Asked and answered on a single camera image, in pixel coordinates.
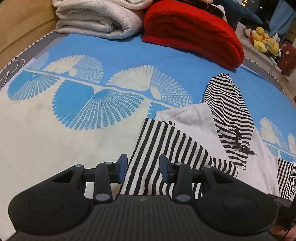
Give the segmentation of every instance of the white fan pattern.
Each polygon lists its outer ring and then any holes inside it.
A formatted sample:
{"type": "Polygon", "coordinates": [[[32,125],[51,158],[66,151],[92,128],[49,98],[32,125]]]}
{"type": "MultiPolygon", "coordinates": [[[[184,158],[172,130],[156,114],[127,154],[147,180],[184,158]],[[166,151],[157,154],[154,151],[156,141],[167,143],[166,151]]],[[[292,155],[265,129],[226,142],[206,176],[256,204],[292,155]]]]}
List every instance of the white fan pattern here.
{"type": "Polygon", "coordinates": [[[284,139],[278,127],[268,118],[263,118],[260,121],[261,138],[262,140],[277,144],[281,149],[288,151],[288,143],[284,139]]]}
{"type": "Polygon", "coordinates": [[[43,71],[62,74],[82,79],[86,82],[99,83],[104,74],[100,61],[85,55],[73,55],[51,62],[43,71]]]}
{"type": "Polygon", "coordinates": [[[289,142],[290,152],[293,154],[296,154],[296,139],[292,133],[290,133],[288,136],[288,142],[289,142]]]}
{"type": "Polygon", "coordinates": [[[60,78],[23,70],[10,84],[7,96],[10,100],[30,99],[54,85],[60,78]]]}
{"type": "Polygon", "coordinates": [[[192,104],[191,96],[178,82],[150,65],[126,69],[114,74],[107,85],[116,85],[125,89],[146,91],[152,96],[176,107],[192,104]]]}

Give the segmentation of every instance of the drawstring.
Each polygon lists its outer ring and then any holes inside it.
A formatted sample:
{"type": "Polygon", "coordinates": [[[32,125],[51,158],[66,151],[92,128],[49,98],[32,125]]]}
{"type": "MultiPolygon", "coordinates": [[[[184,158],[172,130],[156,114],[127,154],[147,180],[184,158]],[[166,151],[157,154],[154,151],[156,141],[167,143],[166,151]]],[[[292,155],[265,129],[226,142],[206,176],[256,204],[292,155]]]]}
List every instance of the drawstring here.
{"type": "Polygon", "coordinates": [[[250,148],[242,146],[242,143],[239,143],[239,138],[242,139],[242,135],[239,132],[239,129],[236,128],[235,129],[235,142],[236,142],[238,148],[241,150],[241,152],[243,152],[247,155],[257,155],[257,154],[255,154],[255,152],[250,151],[250,148]]]}

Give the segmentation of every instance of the white cloth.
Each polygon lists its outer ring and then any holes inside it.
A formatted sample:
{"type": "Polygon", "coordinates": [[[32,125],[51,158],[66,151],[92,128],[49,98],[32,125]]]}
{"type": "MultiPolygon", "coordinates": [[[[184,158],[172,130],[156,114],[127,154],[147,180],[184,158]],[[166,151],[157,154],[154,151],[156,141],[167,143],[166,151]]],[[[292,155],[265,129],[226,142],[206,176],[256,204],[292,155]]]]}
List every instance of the white cloth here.
{"type": "MultiPolygon", "coordinates": [[[[72,0],[52,0],[52,5],[54,7],[59,7],[65,1],[72,1],[72,0]]],[[[140,10],[146,9],[150,7],[153,3],[153,0],[110,0],[110,2],[114,2],[122,7],[133,9],[133,10],[140,10]]]]}
{"type": "Polygon", "coordinates": [[[159,111],[155,119],[174,122],[175,128],[197,141],[211,156],[229,160],[218,137],[211,109],[206,103],[159,111]]]}
{"type": "MultiPolygon", "coordinates": [[[[204,147],[211,156],[228,160],[218,137],[213,116],[206,103],[157,112],[156,120],[172,121],[175,127],[204,147]]],[[[237,178],[267,194],[279,196],[278,163],[255,128],[248,155],[246,171],[240,169],[237,178]]]]}
{"type": "Polygon", "coordinates": [[[59,5],[56,15],[58,33],[123,39],[142,30],[144,12],[105,0],[68,0],[59,5]]]}
{"type": "Polygon", "coordinates": [[[271,154],[256,128],[250,142],[250,150],[257,155],[248,155],[247,170],[239,170],[237,178],[261,192],[280,196],[278,157],[271,154]]]}

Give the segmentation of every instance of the stuffed toy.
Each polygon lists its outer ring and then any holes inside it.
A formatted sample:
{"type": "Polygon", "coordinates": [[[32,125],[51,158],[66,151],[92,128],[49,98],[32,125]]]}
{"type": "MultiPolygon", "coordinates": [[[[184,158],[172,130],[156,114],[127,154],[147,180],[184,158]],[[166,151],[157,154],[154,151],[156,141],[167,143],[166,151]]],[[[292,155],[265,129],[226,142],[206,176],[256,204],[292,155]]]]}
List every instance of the stuffed toy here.
{"type": "Polygon", "coordinates": [[[273,38],[269,38],[266,41],[266,49],[267,49],[266,55],[270,58],[270,60],[274,64],[277,64],[281,59],[279,44],[273,38]]]}
{"type": "Polygon", "coordinates": [[[254,40],[254,47],[261,53],[266,53],[267,49],[265,48],[265,45],[261,41],[254,40]]]}
{"type": "Polygon", "coordinates": [[[264,39],[268,39],[269,35],[265,33],[262,27],[257,27],[256,30],[252,30],[253,40],[262,41],[264,39]]]}
{"type": "Polygon", "coordinates": [[[268,50],[268,52],[272,53],[274,56],[279,55],[279,44],[273,38],[269,38],[267,40],[266,49],[268,50]]]}

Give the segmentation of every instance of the bed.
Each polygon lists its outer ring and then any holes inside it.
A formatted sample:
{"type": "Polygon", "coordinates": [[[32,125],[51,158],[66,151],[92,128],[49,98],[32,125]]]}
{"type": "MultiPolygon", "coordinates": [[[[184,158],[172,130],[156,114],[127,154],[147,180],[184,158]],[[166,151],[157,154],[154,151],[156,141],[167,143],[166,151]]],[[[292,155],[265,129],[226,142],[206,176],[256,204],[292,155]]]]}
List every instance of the bed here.
{"type": "MultiPolygon", "coordinates": [[[[3,240],[14,231],[7,215],[13,196],[75,164],[93,168],[116,161],[121,153],[131,157],[145,118],[200,103],[209,80],[220,73],[230,74],[240,88],[271,153],[296,161],[295,108],[284,86],[247,59],[230,72],[191,53],[143,43],[141,35],[106,40],[52,32],[4,67],[3,240]]],[[[86,196],[91,197],[91,189],[88,185],[86,196]]],[[[113,186],[114,194],[118,189],[113,186]]]]}

